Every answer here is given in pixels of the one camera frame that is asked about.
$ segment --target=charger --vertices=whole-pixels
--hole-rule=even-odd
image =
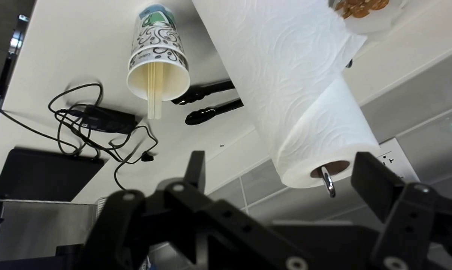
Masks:
[[[107,134],[130,134],[137,125],[137,117],[133,114],[95,107],[82,105],[76,110],[70,110],[71,116],[80,117],[80,126]]]
[[[143,152],[140,156],[139,156],[139,161],[142,162],[151,162],[152,161],[152,155],[149,152]]]

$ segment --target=paper cup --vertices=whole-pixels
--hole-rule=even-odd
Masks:
[[[139,51],[128,62],[125,84],[140,99],[151,98],[152,89],[160,89],[160,101],[175,99],[190,86],[187,62],[169,48]]]
[[[170,48],[184,56],[179,36],[175,32],[173,17],[163,6],[148,6],[137,15],[131,44],[131,57],[146,48]]]
[[[188,89],[187,62],[166,8],[148,6],[137,15],[127,65],[125,84],[146,101],[148,119],[160,119],[161,101],[175,99]]]

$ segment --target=paper towel roll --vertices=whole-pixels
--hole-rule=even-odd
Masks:
[[[378,150],[340,71],[364,42],[325,0],[193,0],[286,186],[312,188],[325,165],[349,174]]]

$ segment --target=black mount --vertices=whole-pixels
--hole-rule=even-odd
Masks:
[[[208,95],[219,93],[219,92],[228,92],[231,89],[235,89],[235,87],[229,80],[220,81],[220,83],[203,84],[203,86],[191,86],[184,95],[178,96],[176,99],[173,99],[170,102],[175,105],[193,104],[196,101],[203,99]]]
[[[381,233],[354,225],[262,227],[203,191],[203,153],[182,182],[143,198],[110,195],[76,269],[137,269],[151,245],[169,242],[196,269],[441,269],[426,260],[430,242],[452,255],[452,201],[421,183],[400,182],[369,153],[355,156],[351,185],[384,222]]]

